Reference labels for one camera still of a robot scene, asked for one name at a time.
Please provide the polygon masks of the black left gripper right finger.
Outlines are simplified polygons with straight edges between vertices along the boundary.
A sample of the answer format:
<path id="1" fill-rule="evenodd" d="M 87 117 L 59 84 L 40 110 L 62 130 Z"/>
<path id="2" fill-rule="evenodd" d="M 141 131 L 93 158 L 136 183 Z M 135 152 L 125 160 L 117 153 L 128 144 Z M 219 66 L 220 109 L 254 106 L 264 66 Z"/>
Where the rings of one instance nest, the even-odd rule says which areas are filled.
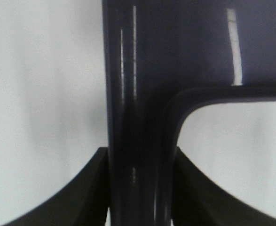
<path id="1" fill-rule="evenodd" d="M 276 218 L 238 200 L 176 150 L 172 221 L 175 226 L 276 226 Z"/>

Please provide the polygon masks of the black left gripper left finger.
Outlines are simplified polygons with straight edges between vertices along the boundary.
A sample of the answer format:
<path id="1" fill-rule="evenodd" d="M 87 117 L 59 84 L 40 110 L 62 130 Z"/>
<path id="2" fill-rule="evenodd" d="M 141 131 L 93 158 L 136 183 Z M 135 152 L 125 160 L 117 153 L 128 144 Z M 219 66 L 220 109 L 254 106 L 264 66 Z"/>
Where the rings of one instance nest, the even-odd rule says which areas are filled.
<path id="1" fill-rule="evenodd" d="M 100 147 L 78 175 L 9 226 L 103 226 L 110 204 L 108 149 Z"/>

